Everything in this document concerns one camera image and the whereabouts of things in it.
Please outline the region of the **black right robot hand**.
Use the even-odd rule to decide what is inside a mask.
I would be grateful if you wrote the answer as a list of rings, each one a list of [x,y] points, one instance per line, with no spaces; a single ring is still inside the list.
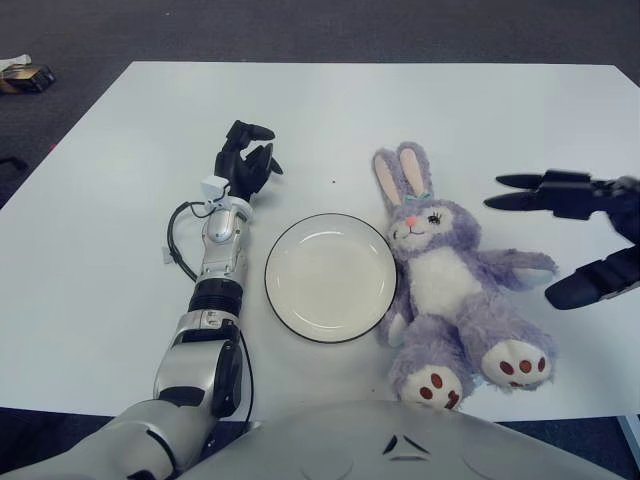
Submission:
[[[564,219],[586,221],[594,212],[607,214],[613,229],[632,246],[576,269],[545,290],[559,310],[582,308],[639,286],[639,180],[623,176],[595,180],[586,173],[548,170],[542,175],[502,175],[496,181],[515,188],[486,199],[490,208],[505,211],[548,210]]]

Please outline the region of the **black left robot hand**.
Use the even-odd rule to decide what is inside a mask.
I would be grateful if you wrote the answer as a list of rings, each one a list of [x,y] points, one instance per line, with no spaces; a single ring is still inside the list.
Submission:
[[[283,170],[273,157],[275,133],[255,124],[236,120],[216,156],[214,174],[229,184],[229,195],[250,201],[266,184],[272,173]]]

